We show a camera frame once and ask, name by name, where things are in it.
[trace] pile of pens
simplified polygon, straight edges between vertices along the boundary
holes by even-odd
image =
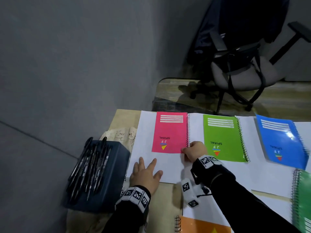
[[[69,203],[78,200],[82,192],[87,193],[88,201],[91,195],[100,190],[111,146],[107,145],[107,137],[96,144],[92,144],[92,140],[93,137],[90,137],[86,141],[83,152],[68,178],[66,191]]]

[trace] bag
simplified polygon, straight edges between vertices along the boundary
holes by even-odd
[[[232,95],[235,101],[243,105],[252,104],[260,96],[266,86],[266,80],[262,75],[260,67],[259,47],[259,43],[249,44],[235,48],[228,53],[214,59],[214,62],[221,68],[224,73],[229,73],[228,93]],[[255,58],[259,70],[257,70],[255,65],[252,63],[253,58]],[[260,78],[261,85],[259,90],[254,94],[249,102],[245,103],[244,101],[241,101],[238,96],[236,96],[230,72],[249,66],[255,68],[255,71]]]

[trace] spiral binding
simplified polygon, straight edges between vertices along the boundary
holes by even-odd
[[[244,153],[244,158],[247,162],[250,162],[251,160],[249,159],[248,153],[247,153],[247,149],[243,140],[243,135],[242,135],[242,126],[241,126],[241,122],[240,122],[240,118],[236,118],[238,121],[238,129],[239,129],[239,133],[240,133],[240,138],[241,138],[241,144],[242,144],[242,148],[243,148],[243,153]]]
[[[293,225],[297,226],[299,224],[299,180],[300,180],[301,171],[299,169],[295,169],[294,171],[294,179],[293,179],[293,186],[292,186],[292,221]]]
[[[303,149],[303,151],[304,151],[304,154],[305,154],[306,156],[309,156],[309,152],[307,152],[307,147],[305,146],[304,141],[302,140],[301,136],[299,135],[299,132],[297,131],[296,125],[294,124],[294,122],[292,122],[292,123],[293,123],[293,126],[294,126],[294,128],[295,128],[296,134],[298,134],[298,139],[299,139],[299,141],[300,141],[300,144],[302,145],[302,149]]]
[[[181,218],[179,216],[175,217],[175,232],[181,232]]]
[[[187,147],[190,147],[190,114],[187,114]]]

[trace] wooden floor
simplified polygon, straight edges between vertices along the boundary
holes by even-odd
[[[190,99],[190,92],[196,89],[198,80],[166,78],[159,82],[154,100],[154,107],[161,108],[164,103],[177,102],[201,111],[215,111],[218,103],[218,92],[207,95],[198,94]],[[250,99],[256,91],[241,92]],[[244,106],[237,103],[229,94],[225,94],[220,114],[253,116],[255,114],[291,119],[293,121],[311,121],[311,83],[310,82],[277,82],[264,89],[261,96],[255,101],[252,111],[247,112]]]

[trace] dark green notebook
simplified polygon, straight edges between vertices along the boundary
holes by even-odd
[[[311,232],[311,174],[296,169],[293,184],[293,225],[301,232]]]
[[[204,114],[203,122],[204,143],[209,155],[220,160],[249,161],[238,118]]]

